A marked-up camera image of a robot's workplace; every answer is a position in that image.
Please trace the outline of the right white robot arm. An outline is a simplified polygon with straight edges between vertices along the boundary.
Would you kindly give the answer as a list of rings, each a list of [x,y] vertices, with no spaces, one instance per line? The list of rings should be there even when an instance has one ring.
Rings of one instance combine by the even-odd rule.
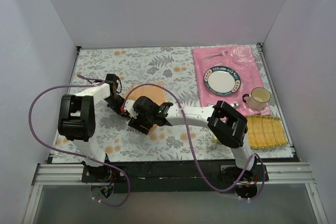
[[[224,101],[217,101],[214,106],[182,108],[171,102],[158,105],[141,96],[135,101],[127,100],[121,112],[130,118],[128,126],[145,135],[154,125],[207,128],[221,144],[231,149],[242,180],[251,180],[257,174],[256,159],[248,142],[247,119]]]

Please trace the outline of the orange satin napkin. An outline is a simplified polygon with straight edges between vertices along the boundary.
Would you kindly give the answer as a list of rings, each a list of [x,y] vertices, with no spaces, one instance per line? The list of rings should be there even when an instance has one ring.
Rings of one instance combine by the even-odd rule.
[[[162,87],[163,82],[157,82],[154,83],[153,85],[147,85],[147,86],[140,86],[138,84],[134,84],[126,92],[124,98],[126,101],[127,100],[136,101],[139,97],[145,96],[151,99],[156,104],[161,105],[162,103],[167,102],[166,95]]]

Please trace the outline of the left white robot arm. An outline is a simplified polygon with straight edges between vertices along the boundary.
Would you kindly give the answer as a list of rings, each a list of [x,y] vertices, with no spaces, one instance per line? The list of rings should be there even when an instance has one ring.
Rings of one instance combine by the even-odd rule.
[[[120,96],[122,84],[115,74],[107,74],[105,81],[95,80],[93,87],[76,94],[65,94],[61,98],[58,133],[71,141],[84,157],[82,164],[89,175],[100,182],[108,181],[112,169],[103,164],[109,161],[95,137],[95,106],[106,101],[107,107],[116,114],[127,118],[121,111],[124,98]]]

